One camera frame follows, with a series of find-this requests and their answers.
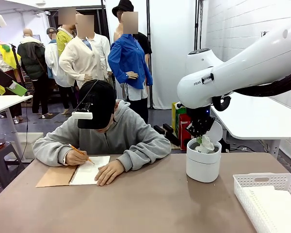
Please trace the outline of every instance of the black hat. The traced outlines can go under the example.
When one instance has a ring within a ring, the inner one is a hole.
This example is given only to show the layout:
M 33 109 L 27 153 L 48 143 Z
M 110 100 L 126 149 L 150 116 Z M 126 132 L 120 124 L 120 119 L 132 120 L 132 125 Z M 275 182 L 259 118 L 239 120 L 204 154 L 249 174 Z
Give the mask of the black hat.
M 112 13 L 115 17 L 117 17 L 116 12 L 118 10 L 121 10 L 123 12 L 125 11 L 134 11 L 134 6 L 132 5 L 130 0 L 121 0 L 118 6 L 112 9 Z
M 57 33 L 56 28 L 48 28 L 47 29 L 47 34 L 53 34 L 53 33 Z
M 113 87 L 105 81 L 91 80 L 86 82 L 80 89 L 79 99 L 82 100 L 85 96 L 86 98 L 82 103 L 93 104 L 89 109 L 89 111 L 93 113 L 93 119 L 79 119 L 78 127 L 80 129 L 93 130 L 101 130 L 106 128 L 110 122 L 111 115 L 114 113 L 116 102 Z

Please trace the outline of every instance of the desk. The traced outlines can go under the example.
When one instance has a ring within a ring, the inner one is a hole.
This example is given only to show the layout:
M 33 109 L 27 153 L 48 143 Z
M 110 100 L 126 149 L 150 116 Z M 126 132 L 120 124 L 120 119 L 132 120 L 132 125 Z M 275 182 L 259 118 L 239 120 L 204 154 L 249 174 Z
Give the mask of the desk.
M 266 97 L 233 93 L 229 107 L 215 113 L 223 126 L 237 139 L 270 140 L 269 153 L 278 156 L 281 139 L 291 138 L 291 108 Z
M 16 150 L 18 152 L 19 157 L 22 156 L 23 151 L 21 149 L 21 145 L 20 145 L 20 141 L 17 135 L 17 130 L 15 128 L 12 116 L 11 116 L 11 112 L 9 107 L 21 103 L 23 101 L 29 100 L 31 99 L 32 96 L 0 96 L 0 112 L 2 111 L 6 111 L 6 116 L 8 117 L 8 122 L 11 128 L 11 133 L 13 135 L 13 138 L 15 140 L 15 144 L 16 144 Z M 22 162 L 28 162 L 25 158 L 25 156 L 23 156 Z
M 103 187 L 35 188 L 48 167 L 34 160 L 0 194 L 0 233 L 254 233 L 232 175 L 287 173 L 266 153 L 222 154 L 213 183 L 185 166 L 186 155 L 173 154 Z

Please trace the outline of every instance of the gray hoodie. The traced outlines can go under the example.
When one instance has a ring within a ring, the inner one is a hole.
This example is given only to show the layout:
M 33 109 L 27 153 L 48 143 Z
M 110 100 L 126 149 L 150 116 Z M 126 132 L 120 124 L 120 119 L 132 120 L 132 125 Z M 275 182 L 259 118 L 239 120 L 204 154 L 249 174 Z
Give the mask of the gray hoodie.
M 89 155 L 121 154 L 117 159 L 126 171 L 138 170 L 171 152 L 170 142 L 158 134 L 133 110 L 129 103 L 118 100 L 115 122 L 106 133 L 78 128 L 78 120 L 70 117 L 54 132 L 36 141 L 33 152 L 49 166 L 62 166 L 71 150 L 69 143 Z

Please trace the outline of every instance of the crumpled plastic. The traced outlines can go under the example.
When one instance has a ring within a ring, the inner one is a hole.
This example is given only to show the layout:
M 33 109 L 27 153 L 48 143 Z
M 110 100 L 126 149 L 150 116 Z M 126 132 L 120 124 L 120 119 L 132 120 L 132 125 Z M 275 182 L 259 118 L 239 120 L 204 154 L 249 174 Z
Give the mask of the crumpled plastic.
M 207 135 L 201 137 L 201 144 L 195 147 L 195 150 L 200 153 L 210 154 L 214 151 L 214 145 Z

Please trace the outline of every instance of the red box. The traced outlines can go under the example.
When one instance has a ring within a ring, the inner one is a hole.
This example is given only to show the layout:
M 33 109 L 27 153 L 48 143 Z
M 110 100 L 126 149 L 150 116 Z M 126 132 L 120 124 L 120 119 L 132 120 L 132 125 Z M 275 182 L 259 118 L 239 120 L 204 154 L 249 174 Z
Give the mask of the red box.
M 178 139 L 180 140 L 180 148 L 181 150 L 186 150 L 186 145 L 191 140 L 192 136 L 188 131 L 186 131 L 186 127 L 191 123 L 191 118 L 187 114 L 179 115 L 179 132 Z

